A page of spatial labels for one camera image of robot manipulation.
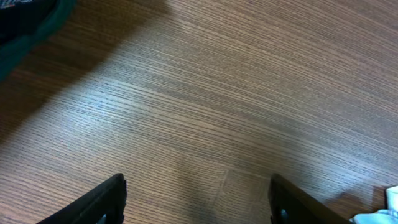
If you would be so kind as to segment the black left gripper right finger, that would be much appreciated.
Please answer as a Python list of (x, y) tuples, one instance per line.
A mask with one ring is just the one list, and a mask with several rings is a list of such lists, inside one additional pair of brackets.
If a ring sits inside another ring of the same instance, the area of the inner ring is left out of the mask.
[(272, 224), (351, 224), (279, 174), (268, 190)]

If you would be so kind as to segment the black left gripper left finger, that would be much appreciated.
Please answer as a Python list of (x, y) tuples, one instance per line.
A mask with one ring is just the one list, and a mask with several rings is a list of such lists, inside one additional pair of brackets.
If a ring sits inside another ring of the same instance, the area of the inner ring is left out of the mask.
[(38, 224), (122, 224), (127, 182), (118, 173)]

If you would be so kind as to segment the light blue striped shorts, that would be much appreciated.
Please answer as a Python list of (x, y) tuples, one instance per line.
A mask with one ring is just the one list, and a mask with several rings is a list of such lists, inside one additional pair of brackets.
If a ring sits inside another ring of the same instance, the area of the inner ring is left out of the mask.
[(350, 219), (353, 224), (397, 224), (397, 186), (385, 190), (387, 208), (374, 213), (357, 214)]

